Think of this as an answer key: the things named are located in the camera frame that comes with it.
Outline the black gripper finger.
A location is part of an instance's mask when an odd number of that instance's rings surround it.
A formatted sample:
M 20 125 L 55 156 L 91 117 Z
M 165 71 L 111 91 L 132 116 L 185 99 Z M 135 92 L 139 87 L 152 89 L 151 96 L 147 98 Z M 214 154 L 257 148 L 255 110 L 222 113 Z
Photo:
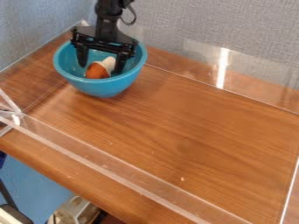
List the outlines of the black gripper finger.
M 84 67 L 88 62 L 90 49 L 83 44 L 78 44 L 76 51 L 79 64 Z
M 126 67 L 127 64 L 127 59 L 128 59 L 128 53 L 127 52 L 120 52 L 116 55 L 116 66 L 115 66 L 115 72 L 120 73 Z

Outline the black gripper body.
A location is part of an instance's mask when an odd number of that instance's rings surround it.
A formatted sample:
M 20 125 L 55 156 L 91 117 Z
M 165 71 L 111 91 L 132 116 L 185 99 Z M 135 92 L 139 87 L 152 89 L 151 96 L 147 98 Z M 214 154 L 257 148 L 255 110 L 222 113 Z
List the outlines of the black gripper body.
M 83 44 L 88 49 L 119 54 L 135 55 L 136 40 L 127 36 L 118 28 L 118 22 L 134 25 L 136 12 L 131 6 L 135 0 L 98 0 L 95 26 L 76 26 L 72 29 L 71 43 L 75 48 Z

